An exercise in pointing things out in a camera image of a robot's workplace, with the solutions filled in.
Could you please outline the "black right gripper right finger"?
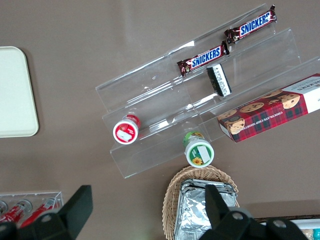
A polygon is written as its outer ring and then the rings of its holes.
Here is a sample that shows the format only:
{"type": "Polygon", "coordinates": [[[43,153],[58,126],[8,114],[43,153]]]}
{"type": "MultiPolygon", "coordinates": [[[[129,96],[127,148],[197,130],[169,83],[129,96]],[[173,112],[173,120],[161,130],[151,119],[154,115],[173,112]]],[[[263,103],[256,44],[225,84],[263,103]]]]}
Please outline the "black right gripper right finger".
{"type": "Polygon", "coordinates": [[[214,185],[205,186],[205,210],[211,224],[201,240],[306,240],[288,219],[273,217],[265,225],[240,210],[230,210],[214,185]]]}

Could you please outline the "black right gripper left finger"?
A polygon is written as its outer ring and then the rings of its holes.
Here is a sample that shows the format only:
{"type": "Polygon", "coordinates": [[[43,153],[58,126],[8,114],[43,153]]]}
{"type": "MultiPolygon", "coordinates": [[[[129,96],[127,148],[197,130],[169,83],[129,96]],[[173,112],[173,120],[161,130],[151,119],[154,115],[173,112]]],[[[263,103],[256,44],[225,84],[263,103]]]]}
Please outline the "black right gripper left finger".
{"type": "Polygon", "coordinates": [[[2,240],[75,240],[93,212],[92,186],[82,185],[58,211],[38,217],[28,226],[0,224],[2,240]]]}

